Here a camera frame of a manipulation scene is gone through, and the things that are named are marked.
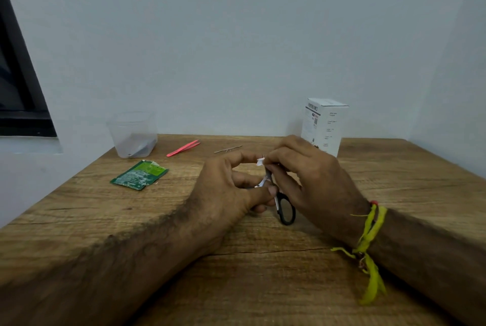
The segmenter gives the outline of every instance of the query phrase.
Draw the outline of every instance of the black scissors handle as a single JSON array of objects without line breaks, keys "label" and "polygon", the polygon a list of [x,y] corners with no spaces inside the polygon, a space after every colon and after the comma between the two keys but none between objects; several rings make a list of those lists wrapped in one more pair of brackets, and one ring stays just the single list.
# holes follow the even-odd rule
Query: black scissors handle
[{"label": "black scissors handle", "polygon": [[[292,207],[292,218],[290,221],[287,221],[285,219],[285,216],[283,216],[283,210],[282,210],[282,200],[286,200],[290,206]],[[276,204],[276,212],[280,216],[280,222],[284,224],[285,226],[292,225],[295,221],[295,207],[290,203],[289,197],[287,197],[285,194],[278,192],[275,197],[275,204]]]}]

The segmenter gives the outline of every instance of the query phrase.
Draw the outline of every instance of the box top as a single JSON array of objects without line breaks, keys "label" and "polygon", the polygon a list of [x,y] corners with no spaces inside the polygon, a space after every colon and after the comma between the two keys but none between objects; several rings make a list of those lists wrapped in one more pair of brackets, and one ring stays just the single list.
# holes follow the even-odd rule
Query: box top
[{"label": "box top", "polygon": [[349,107],[348,105],[346,105],[344,103],[334,101],[334,100],[329,99],[329,98],[308,98],[308,100],[310,102],[314,103],[314,104],[319,105],[319,106],[345,106],[345,107]]}]

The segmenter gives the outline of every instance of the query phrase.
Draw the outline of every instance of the green packet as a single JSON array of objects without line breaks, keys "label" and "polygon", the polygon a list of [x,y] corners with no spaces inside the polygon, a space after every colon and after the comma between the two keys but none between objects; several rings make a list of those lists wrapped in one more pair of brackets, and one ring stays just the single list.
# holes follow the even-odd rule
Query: green packet
[{"label": "green packet", "polygon": [[142,190],[164,175],[169,169],[163,168],[153,161],[141,160],[123,174],[112,179],[110,183],[123,185],[132,189]]}]

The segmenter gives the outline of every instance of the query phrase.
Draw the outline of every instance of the wooden tabletop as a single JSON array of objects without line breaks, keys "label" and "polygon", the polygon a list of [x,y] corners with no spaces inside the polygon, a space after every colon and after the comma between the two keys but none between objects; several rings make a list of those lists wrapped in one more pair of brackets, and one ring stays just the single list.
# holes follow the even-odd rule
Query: wooden tabletop
[{"label": "wooden tabletop", "polygon": [[[201,140],[196,148],[165,157],[194,139]],[[170,171],[142,191],[109,183],[137,160],[108,151],[0,230],[0,287],[28,281],[110,234],[130,233],[169,213],[189,195],[214,151],[241,144],[265,153],[277,140],[160,135],[147,159]],[[486,242],[484,179],[400,139],[344,139],[339,160],[369,199]],[[253,164],[239,169],[264,173]],[[131,323],[449,324],[441,310],[386,272],[388,295],[359,306],[368,279],[355,262],[329,250],[334,244],[299,213],[289,227],[274,210],[248,215],[216,253],[166,284]]]}]

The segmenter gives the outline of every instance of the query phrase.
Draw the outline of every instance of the hand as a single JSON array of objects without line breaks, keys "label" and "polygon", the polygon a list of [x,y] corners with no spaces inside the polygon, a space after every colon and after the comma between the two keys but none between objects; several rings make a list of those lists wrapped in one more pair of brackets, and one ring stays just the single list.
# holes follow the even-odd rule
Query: hand
[{"label": "hand", "polygon": [[258,185],[263,176],[233,171],[242,163],[256,163],[262,155],[248,151],[234,151],[208,160],[197,178],[186,206],[199,215],[196,230],[203,241],[205,253],[221,245],[223,236],[250,210],[261,213],[274,205],[277,187]]},{"label": "hand", "polygon": [[[290,135],[266,155],[264,164],[309,221],[351,247],[357,244],[364,218],[351,214],[367,215],[369,203],[335,157]],[[297,174],[301,185],[284,169]]]}]

